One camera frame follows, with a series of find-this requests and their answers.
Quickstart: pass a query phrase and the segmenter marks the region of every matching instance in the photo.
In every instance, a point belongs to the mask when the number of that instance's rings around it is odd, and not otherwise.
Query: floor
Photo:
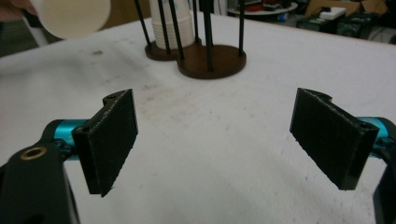
[[[268,20],[268,22],[278,25],[295,27],[297,20],[303,15],[290,13],[286,21],[280,22],[276,18]],[[50,43],[60,41],[60,39],[45,32],[45,36]],[[369,36],[370,41],[388,44],[392,36],[396,35],[395,29],[375,27]],[[22,52],[28,49],[37,48],[38,45],[31,35],[24,21],[14,21],[3,23],[2,31],[0,31],[0,57]]]

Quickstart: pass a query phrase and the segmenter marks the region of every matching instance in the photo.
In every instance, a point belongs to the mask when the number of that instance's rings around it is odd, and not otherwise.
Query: stack of cups
[[[31,0],[44,28],[63,39],[99,30],[110,15],[110,0]]]
[[[166,31],[168,34],[170,49],[177,49],[177,39],[175,27],[172,21],[172,14],[168,0],[163,1],[163,14],[165,17]],[[188,0],[175,0],[175,11],[177,14],[177,24],[180,33],[181,46],[183,48],[194,42],[192,32],[192,18],[189,10]],[[161,22],[160,8],[158,0],[150,0],[152,29],[155,35],[155,41],[160,49],[166,49],[165,38],[163,36],[163,24]]]

